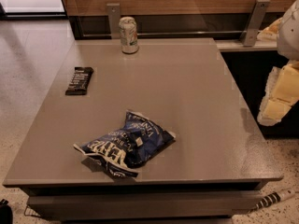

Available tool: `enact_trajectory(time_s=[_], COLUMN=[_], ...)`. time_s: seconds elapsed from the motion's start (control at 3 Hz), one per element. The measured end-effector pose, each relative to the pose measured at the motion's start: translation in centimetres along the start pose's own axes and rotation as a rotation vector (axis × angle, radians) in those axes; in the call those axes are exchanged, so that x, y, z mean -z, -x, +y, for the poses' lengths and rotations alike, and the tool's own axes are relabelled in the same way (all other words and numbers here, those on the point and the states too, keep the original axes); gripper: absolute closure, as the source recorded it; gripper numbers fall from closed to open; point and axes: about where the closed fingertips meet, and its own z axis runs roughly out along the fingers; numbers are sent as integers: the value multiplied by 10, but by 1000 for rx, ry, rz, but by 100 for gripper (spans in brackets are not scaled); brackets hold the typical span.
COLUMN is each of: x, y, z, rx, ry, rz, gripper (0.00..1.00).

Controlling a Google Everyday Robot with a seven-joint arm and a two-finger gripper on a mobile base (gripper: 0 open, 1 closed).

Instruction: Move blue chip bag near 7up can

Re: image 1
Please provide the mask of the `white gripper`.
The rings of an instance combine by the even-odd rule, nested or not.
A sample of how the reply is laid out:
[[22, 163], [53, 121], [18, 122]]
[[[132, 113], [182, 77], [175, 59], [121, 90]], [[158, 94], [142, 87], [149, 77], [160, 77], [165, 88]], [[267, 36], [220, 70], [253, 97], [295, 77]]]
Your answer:
[[282, 68], [273, 67], [265, 85], [258, 122], [274, 126], [299, 101], [299, 0], [296, 0], [279, 18], [257, 35], [260, 41], [276, 41], [278, 53], [289, 59]]

